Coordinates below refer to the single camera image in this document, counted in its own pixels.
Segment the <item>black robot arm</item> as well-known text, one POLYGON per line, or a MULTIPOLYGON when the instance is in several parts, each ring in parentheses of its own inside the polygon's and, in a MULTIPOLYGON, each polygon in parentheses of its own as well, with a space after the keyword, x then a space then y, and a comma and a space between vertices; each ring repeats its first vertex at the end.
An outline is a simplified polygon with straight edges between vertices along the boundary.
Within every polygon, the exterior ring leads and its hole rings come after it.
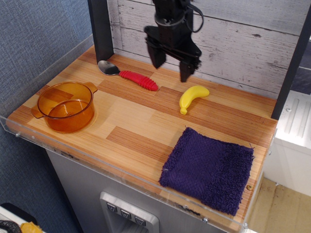
POLYGON ((155 68, 161 67, 169 55, 180 62, 180 80, 185 83, 189 76, 198 69, 202 55, 193 42, 191 35, 195 30, 193 13, 204 17, 202 11, 189 0, 155 0, 156 26, 146 26, 146 43, 149 56, 155 68))

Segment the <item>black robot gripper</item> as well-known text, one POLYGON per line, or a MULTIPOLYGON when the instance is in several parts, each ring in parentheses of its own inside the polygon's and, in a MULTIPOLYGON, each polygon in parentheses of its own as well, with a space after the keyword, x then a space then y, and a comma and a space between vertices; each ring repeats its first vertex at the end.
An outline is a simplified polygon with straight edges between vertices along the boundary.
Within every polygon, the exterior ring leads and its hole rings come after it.
POLYGON ((191 38, 196 33, 192 20, 184 20, 174 26, 146 26, 146 43, 153 66, 158 69, 169 55, 180 61, 180 80, 185 83, 199 67, 202 55, 191 38))

